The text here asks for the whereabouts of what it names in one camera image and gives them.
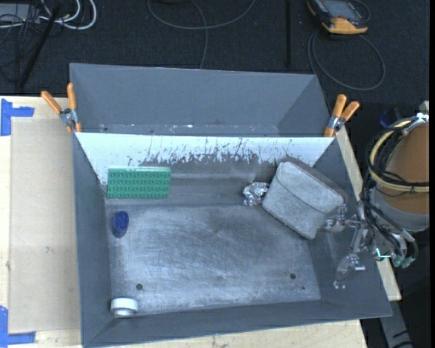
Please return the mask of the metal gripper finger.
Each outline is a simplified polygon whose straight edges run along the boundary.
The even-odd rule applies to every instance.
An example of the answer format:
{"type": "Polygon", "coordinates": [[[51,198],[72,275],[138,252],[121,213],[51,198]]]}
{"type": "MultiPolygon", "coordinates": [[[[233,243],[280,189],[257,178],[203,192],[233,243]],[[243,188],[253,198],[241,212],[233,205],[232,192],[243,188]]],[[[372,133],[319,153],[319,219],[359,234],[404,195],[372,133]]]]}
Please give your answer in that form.
{"type": "Polygon", "coordinates": [[[335,289],[344,289],[346,286],[345,282],[348,277],[363,271],[365,271],[365,266],[361,263],[359,254],[351,253],[346,255],[340,261],[336,269],[333,287],[335,289]]]}
{"type": "Polygon", "coordinates": [[[342,232],[346,228],[356,228],[359,224],[360,220],[356,215],[347,216],[346,207],[337,207],[326,216],[322,229],[327,232],[342,232]]]}

